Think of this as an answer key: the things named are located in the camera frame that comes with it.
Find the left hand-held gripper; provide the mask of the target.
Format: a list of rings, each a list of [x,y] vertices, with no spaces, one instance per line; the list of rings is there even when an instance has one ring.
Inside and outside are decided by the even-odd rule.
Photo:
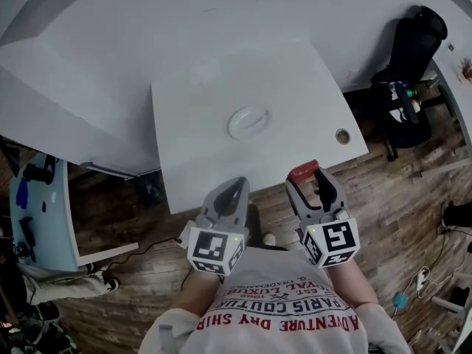
[[[229,275],[246,248],[249,180],[231,178],[204,199],[201,212],[188,221],[179,246],[196,271]]]

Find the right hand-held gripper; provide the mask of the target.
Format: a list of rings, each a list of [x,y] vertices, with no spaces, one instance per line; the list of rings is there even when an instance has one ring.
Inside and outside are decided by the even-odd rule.
[[[319,167],[314,177],[322,206],[312,206],[297,184],[285,180],[294,214],[299,218],[299,242],[309,262],[329,268],[349,262],[360,249],[356,219],[350,216],[341,184],[326,169]]]

